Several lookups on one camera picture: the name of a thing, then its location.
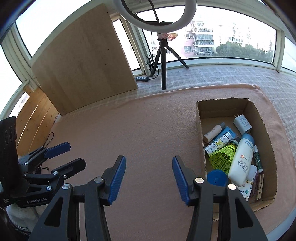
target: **window pane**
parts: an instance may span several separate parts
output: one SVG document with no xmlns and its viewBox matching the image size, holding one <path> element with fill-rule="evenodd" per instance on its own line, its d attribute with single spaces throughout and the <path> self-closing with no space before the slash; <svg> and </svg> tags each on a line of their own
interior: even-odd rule
<svg viewBox="0 0 296 241">
<path fill-rule="evenodd" d="M 11 117 L 11 116 L 17 117 L 28 99 L 29 99 L 28 94 L 24 93 L 22 95 L 22 97 L 19 99 L 19 101 L 16 103 L 16 105 L 14 106 L 14 108 L 13 108 L 12 112 L 10 113 L 9 117 Z"/>
<path fill-rule="evenodd" d="M 296 72 L 296 45 L 288 38 L 285 38 L 285 49 L 282 67 Z"/>
<path fill-rule="evenodd" d="M 184 7 L 165 7 L 156 10 L 160 21 L 177 21 Z M 137 14 L 146 21 L 155 21 L 152 10 Z M 143 30 L 151 50 L 151 32 Z M 198 57 L 248 58 L 272 63 L 276 30 L 249 16 L 225 9 L 198 6 L 192 21 L 175 31 L 178 36 L 168 41 L 182 59 Z M 156 33 L 152 33 L 153 55 L 159 47 Z M 167 60 L 177 58 L 167 54 Z"/>
<path fill-rule="evenodd" d="M 14 73 L 0 45 L 0 113 L 10 97 L 14 94 L 17 88 L 21 85 L 21 81 Z"/>
<path fill-rule="evenodd" d="M 90 0 L 37 0 L 16 21 L 33 56 L 49 34 L 71 13 Z"/>
<path fill-rule="evenodd" d="M 115 28 L 115 32 L 119 38 L 119 42 L 123 48 L 124 54 L 126 55 L 126 59 L 128 60 L 128 64 L 132 70 L 140 68 L 139 62 L 136 58 L 135 52 L 131 46 L 131 43 L 128 39 L 126 31 L 123 28 L 123 25 L 120 19 L 113 22 L 113 26 Z"/>
</svg>

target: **silver bolt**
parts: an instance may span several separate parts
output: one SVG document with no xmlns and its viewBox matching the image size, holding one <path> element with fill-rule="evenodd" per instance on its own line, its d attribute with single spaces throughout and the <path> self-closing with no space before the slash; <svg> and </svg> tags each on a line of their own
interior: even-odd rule
<svg viewBox="0 0 296 241">
<path fill-rule="evenodd" d="M 195 179 L 195 182 L 201 184 L 201 183 L 204 182 L 204 180 L 203 180 L 201 177 L 197 177 L 197 178 Z"/>
<path fill-rule="evenodd" d="M 63 188 L 64 190 L 67 190 L 67 189 L 70 188 L 70 184 L 69 184 L 69 183 L 65 183 L 65 184 L 62 186 L 62 188 Z"/>
<path fill-rule="evenodd" d="M 101 177 L 96 177 L 95 179 L 94 179 L 94 182 L 95 183 L 101 183 L 103 181 L 103 178 L 101 178 Z"/>
<path fill-rule="evenodd" d="M 234 184 L 228 184 L 228 188 L 230 189 L 230 190 L 235 190 L 236 189 L 236 186 L 234 185 Z"/>
</svg>

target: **blue gripper pad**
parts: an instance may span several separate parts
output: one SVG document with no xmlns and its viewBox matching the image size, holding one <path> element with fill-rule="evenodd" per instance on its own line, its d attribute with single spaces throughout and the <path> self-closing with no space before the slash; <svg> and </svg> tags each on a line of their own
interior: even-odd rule
<svg viewBox="0 0 296 241">
<path fill-rule="evenodd" d="M 124 176 L 124 173 L 126 171 L 126 158 L 122 156 L 121 161 L 118 165 L 118 168 L 114 174 L 114 177 L 110 183 L 110 193 L 108 202 L 111 205 L 117 198 L 117 194 L 119 192 L 119 188 Z"/>
<path fill-rule="evenodd" d="M 184 174 L 181 170 L 181 167 L 179 165 L 179 162 L 175 156 L 173 157 L 173 172 L 174 172 L 174 176 L 175 176 L 175 179 L 177 182 L 177 186 L 179 188 L 181 199 L 188 206 L 189 202 L 190 202 L 190 197 L 189 197 L 189 193 L 188 193 L 188 185 L 185 180 Z"/>
<path fill-rule="evenodd" d="M 68 142 L 64 142 L 57 146 L 50 147 L 44 154 L 44 158 L 53 158 L 58 155 L 61 155 L 71 149 L 71 145 Z"/>
</svg>

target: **tree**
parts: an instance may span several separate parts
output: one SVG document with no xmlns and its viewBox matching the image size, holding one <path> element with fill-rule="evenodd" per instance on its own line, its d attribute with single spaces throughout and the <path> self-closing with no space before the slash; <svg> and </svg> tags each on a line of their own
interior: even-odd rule
<svg viewBox="0 0 296 241">
<path fill-rule="evenodd" d="M 226 42 L 216 47 L 217 53 L 213 56 L 219 57 L 235 57 L 235 58 L 249 58 L 271 63 L 273 50 L 264 51 L 263 49 L 255 49 L 252 45 L 240 46 L 238 43 Z"/>
</svg>

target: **open cardboard box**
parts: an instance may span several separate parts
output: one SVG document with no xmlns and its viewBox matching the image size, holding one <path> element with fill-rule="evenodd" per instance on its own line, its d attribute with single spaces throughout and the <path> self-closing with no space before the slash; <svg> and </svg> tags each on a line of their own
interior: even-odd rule
<svg viewBox="0 0 296 241">
<path fill-rule="evenodd" d="M 264 171 L 264 183 L 260 200 L 252 197 L 248 200 L 253 211 L 258 211 L 270 205 L 277 191 L 277 172 L 276 161 L 272 149 L 271 141 L 260 114 L 253 102 L 248 99 L 228 98 L 204 100 L 196 103 L 196 121 L 199 135 L 200 160 L 204 161 L 203 178 L 213 170 L 208 157 L 205 155 L 203 135 L 210 131 L 214 126 L 225 122 L 239 137 L 240 132 L 233 124 L 235 116 L 243 114 L 252 126 L 251 134 L 255 140 L 260 153 L 261 163 Z M 218 220 L 218 204 L 214 204 L 213 220 Z"/>
</svg>

